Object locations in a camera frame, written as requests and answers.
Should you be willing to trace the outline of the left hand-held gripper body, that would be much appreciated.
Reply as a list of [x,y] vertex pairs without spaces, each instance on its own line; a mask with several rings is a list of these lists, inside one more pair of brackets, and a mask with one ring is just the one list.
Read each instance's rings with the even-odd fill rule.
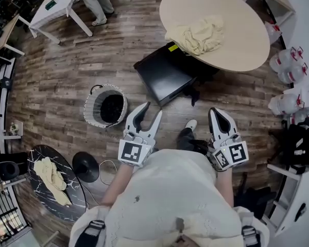
[[154,151],[155,133],[151,131],[136,133],[125,129],[123,134],[123,139],[119,141],[118,160],[127,165],[143,167]]

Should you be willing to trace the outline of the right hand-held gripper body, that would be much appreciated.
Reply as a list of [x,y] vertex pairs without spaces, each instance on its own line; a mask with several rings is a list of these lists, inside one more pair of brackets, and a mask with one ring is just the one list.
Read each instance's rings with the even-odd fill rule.
[[242,141],[239,133],[231,135],[224,141],[217,140],[213,146],[208,146],[208,159],[218,172],[249,161],[247,144]]

